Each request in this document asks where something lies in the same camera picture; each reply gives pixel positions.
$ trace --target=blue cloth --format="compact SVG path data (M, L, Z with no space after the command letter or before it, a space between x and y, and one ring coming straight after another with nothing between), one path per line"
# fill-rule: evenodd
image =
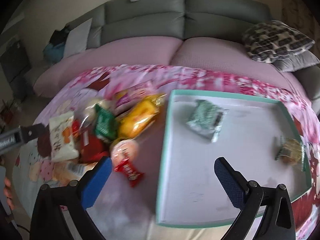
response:
M44 59L50 63L58 63L63 58L65 43L60 43L53 46L52 43L48 43L43 50Z

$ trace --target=white cushion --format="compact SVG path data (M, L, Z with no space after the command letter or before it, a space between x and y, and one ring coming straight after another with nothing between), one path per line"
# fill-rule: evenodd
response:
M87 49L87 40L91 23L92 18L70 31L66 41L63 58L81 53Z

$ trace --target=white snack bag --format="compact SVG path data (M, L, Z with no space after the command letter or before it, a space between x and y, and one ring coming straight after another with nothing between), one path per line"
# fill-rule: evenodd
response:
M79 157L79 152L75 149L75 142L72 136L72 122L74 113L72 111L57 117L50 118L50 142L51 160L61 162Z

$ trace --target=red snack package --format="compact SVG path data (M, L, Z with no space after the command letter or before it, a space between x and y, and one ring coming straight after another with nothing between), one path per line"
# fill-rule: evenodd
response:
M109 157L105 144L91 133L90 127L81 133L80 145L81 163L94 163L98 162L103 156Z
M144 173L137 171L137 169L129 162L129 158L124 158L115 167L114 171L119 171L126 175L131 187L135 187L144 176Z

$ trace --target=round candy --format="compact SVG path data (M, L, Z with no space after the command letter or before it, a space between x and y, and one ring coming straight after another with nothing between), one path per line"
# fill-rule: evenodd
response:
M138 155L139 145L133 139L123 140L111 146L111 160L113 166L117 166L124 158L132 162Z
M97 118L96 110L94 109L96 104L106 110L111 106L110 101L104 100L103 98L89 98L80 103L75 112L75 117L79 120L81 129L88 127Z

